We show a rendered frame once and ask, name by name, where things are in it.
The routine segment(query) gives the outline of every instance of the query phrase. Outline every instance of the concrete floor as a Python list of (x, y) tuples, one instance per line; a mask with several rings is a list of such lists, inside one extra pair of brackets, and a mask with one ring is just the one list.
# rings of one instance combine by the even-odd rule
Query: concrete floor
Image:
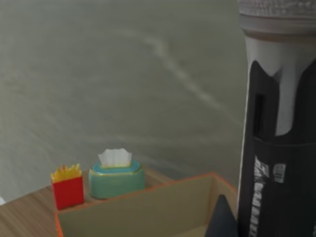
[(235, 0), (2, 0), (0, 196), (124, 147), (173, 178), (238, 182), (246, 92)]

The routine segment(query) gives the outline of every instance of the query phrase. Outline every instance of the wooden table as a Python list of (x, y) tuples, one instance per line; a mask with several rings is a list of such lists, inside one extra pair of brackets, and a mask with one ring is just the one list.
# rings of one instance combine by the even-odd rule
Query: wooden table
[[(172, 181), (149, 168), (145, 171), (147, 187)], [(92, 202), (88, 195), (87, 172), (83, 179), (85, 200)], [(56, 237), (55, 210), (50, 186), (0, 206), (0, 237)]]

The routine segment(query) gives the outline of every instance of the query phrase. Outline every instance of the tissue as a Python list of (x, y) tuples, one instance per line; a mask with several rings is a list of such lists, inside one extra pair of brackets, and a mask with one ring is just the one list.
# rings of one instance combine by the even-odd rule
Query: tissue
[(132, 153), (127, 152), (125, 149), (106, 149), (98, 156), (104, 168), (128, 167), (132, 161)]

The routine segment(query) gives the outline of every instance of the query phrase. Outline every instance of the red container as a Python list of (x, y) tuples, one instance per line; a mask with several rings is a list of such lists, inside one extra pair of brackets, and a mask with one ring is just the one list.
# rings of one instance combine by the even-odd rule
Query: red container
[(58, 210), (79, 205), (83, 199), (82, 176), (57, 183), (52, 183), (55, 203)]

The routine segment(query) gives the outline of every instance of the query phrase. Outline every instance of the french fries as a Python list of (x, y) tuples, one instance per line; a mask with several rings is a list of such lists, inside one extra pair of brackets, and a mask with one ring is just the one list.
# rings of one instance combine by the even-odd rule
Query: french fries
[(57, 167), (56, 172), (52, 173), (50, 177), (53, 183), (57, 183), (68, 179), (74, 179), (81, 175), (82, 172), (79, 164), (72, 165), (69, 168), (63, 164), (61, 168)]

